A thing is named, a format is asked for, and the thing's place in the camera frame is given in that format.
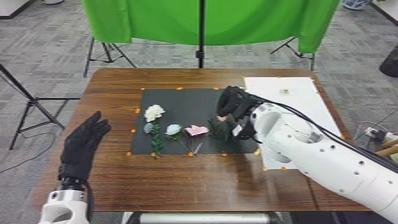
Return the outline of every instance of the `wooden table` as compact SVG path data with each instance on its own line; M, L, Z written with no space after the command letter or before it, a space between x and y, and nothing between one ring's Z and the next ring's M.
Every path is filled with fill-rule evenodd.
M213 88L243 86L243 76L314 79L330 114L344 137L346 128L317 82L303 70L229 69L101 69L86 86L63 137L95 111L111 124L95 153L90 185L95 211L308 211L367 210L339 197L298 173L261 171L252 154L125 156L140 106L140 88ZM56 187L58 155L63 138L35 187L38 208Z

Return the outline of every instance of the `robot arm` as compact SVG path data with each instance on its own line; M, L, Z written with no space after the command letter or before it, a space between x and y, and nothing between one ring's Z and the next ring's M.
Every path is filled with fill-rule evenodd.
M101 113L95 112L65 138L58 167L60 185L47 195L38 224L88 224L93 199L86 180L97 145L109 131L108 121L99 121L99 118ZM65 214L69 219L58 221Z
M237 139L255 133L262 155L282 163L291 161L314 182L398 223L396 166L385 166L383 158L358 148L353 150L326 132L316 132L316 125L300 113L298 116L291 113L294 110L285 110L287 107L236 87L227 87L220 99L218 116L230 114L236 120L248 118L245 127L234 131Z

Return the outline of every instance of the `gray carpet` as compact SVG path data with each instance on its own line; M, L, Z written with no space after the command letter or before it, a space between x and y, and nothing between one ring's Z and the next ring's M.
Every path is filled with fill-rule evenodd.
M12 20L0 20L0 63L10 70L26 89L37 96L79 96L88 79L81 78L90 30L78 0L58 6L37 1ZM378 72L380 62L398 41L398 29L376 11L367 8L353 12L339 8L321 48L317 51L316 74L337 107L344 124L355 131L358 121L378 121L398 109L398 79ZM205 48L205 67L211 68L307 68L287 49L269 55L282 42ZM195 67L193 46L133 40L122 45L134 64L141 68ZM127 67L120 59L115 64L92 63L99 67ZM0 81L0 170L30 158L47 147L51 136L19 139L14 151L6 150L24 99ZM60 121L67 123L74 104L67 105ZM28 123L42 120L31 112ZM398 115L381 123L396 131ZM46 126L26 133L60 133ZM47 153L22 166L0 174L0 223L35 223L38 212L30 207L35 186L47 161ZM106 214L93 223L106 223Z

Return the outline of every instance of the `white paper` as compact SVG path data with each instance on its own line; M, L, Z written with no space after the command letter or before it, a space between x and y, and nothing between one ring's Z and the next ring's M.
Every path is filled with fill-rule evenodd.
M246 92L264 99L291 106L323 126L323 128L340 135L339 128L332 119L321 96L316 91L314 83L308 77L246 77ZM294 168L291 162L280 163L262 155L266 169Z

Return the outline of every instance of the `green screen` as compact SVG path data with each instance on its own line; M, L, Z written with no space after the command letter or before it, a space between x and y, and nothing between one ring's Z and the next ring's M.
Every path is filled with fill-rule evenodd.
M337 0L205 0L205 45L234 45L298 37L312 53ZM92 35L106 43L131 38L197 45L198 0L83 0Z

